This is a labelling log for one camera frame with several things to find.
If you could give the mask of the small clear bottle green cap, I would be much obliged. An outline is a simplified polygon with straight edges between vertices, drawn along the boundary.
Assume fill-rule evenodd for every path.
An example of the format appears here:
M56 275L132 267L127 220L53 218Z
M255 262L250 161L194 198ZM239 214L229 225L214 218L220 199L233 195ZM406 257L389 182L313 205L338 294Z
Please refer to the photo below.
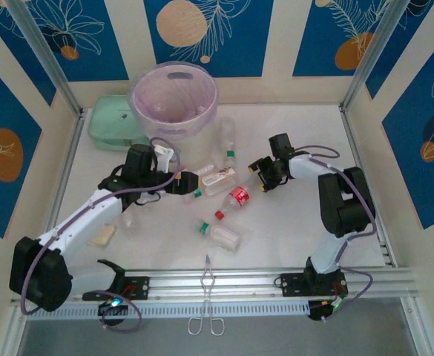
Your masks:
M205 193L205 190L202 188L197 188L189 194L183 196L183 200L185 203L191 203L195 200L201 198Z

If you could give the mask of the red label cola bottle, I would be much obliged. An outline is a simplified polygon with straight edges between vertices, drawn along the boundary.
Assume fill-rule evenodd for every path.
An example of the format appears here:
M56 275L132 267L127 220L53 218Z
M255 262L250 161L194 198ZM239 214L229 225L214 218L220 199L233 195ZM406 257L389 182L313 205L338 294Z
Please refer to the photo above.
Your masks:
M221 206L215 211L214 216L218 220L224 220L235 211L253 200L253 196L261 192L262 182L258 174L252 174L247 180L235 186L224 198Z

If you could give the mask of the orange white label bottle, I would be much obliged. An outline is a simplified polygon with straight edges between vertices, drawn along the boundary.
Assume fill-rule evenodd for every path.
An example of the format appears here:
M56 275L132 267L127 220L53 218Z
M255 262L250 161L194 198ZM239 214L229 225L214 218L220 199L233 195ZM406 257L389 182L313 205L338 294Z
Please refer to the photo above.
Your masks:
M232 188L237 182L238 176L232 167L222 168L202 178L203 190L209 196L214 196Z

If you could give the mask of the clear bottle green neck band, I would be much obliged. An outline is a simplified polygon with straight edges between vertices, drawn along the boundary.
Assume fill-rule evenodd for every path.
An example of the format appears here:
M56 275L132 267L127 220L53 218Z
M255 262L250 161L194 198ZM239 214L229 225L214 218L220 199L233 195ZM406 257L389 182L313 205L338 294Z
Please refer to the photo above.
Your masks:
M234 168L236 166L236 128L235 121L230 117L221 119L220 122L220 143L224 153L224 165Z

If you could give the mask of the wide clear bottle green cap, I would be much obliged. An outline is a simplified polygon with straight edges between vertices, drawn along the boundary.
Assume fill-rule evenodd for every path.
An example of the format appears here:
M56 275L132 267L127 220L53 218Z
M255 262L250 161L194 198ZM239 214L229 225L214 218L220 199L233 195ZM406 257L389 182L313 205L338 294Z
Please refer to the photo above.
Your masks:
M252 233L249 228L238 224L210 223L201 219L194 219L192 228L200 239L232 253L236 253L243 241L250 238Z

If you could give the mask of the mint green zip pouch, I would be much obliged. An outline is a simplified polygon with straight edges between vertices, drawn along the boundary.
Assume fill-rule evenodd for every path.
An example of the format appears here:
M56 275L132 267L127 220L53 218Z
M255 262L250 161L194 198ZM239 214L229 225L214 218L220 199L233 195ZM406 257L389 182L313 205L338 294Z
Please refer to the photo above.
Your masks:
M97 99L88 126L95 148L127 151L133 144L149 144L149 138L134 117L123 95L104 95Z

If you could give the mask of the beige sponge piece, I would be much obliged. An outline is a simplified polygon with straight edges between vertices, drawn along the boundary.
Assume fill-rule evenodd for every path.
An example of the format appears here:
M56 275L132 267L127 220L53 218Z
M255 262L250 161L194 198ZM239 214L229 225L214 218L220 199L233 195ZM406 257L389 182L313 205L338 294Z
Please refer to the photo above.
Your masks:
M96 232L91 239L87 241L87 245L97 247L97 248L104 248L110 242L115 231L116 231L115 225L105 225L98 232Z

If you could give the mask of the metal tongs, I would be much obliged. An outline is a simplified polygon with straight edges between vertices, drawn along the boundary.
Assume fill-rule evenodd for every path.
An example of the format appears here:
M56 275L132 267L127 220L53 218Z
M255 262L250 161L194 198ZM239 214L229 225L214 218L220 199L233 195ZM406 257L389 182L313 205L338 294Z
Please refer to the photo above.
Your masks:
M221 317L215 317L215 308L211 301L211 293L216 282L216 277L212 271L211 259L206 255L203 273L200 277L200 285L203 290L203 302L198 308L199 317L190 317L187 324L187 332L191 336L197 336L203 330L203 321L205 317L209 321L210 333L215 337L220 337L225 332L225 321Z

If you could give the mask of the black base electronics box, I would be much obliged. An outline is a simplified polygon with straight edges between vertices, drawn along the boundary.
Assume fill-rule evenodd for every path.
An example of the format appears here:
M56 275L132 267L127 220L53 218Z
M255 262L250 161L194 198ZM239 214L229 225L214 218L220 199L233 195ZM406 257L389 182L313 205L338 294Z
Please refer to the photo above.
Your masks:
M314 321L324 321L338 310L342 301L339 297L335 300L309 301L308 317Z
M98 305L98 316L120 316L128 313L128 305L123 297L109 297L103 303Z

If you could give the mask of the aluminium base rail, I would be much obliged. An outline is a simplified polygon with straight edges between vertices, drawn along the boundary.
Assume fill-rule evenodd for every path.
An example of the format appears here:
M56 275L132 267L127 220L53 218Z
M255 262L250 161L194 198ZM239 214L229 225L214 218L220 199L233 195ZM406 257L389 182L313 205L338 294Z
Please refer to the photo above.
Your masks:
M217 301L268 299L284 297L280 275L303 273L300 268L290 269L245 269L212 270L216 277L211 298ZM414 297L418 295L412 273L408 268L354 268L344 267L348 295L346 297ZM74 297L83 300L104 300L100 290L108 289L116 277L150 277L147 300L201 300L200 285L202 270L176 271L126 271L105 260L98 261L90 268L71 270L70 287L60 286L51 281L51 300L45 310L54 311ZM297 297L303 300L331 300L337 297Z

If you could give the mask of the aluminium frame post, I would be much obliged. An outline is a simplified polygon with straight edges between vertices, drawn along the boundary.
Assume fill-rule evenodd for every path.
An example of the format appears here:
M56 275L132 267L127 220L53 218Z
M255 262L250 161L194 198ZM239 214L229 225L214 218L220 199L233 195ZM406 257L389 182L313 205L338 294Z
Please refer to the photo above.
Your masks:
M346 113L355 102L357 95L365 85L380 55L383 53L387 42L407 9L409 2L410 0L391 0L389 2L387 11L382 16L372 40L369 43L369 47L355 70L352 81L339 105L342 113Z
M71 112L76 117L80 117L82 107L27 5L22 0L4 0L4 3L51 82L61 93Z

